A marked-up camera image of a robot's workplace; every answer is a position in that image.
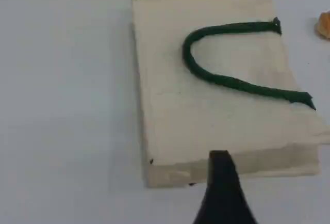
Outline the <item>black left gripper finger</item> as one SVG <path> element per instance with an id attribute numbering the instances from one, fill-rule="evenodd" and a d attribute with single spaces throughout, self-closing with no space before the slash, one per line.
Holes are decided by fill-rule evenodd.
<path id="1" fill-rule="evenodd" d="M 194 223 L 257 223 L 226 150 L 209 153 L 207 188 Z"/>

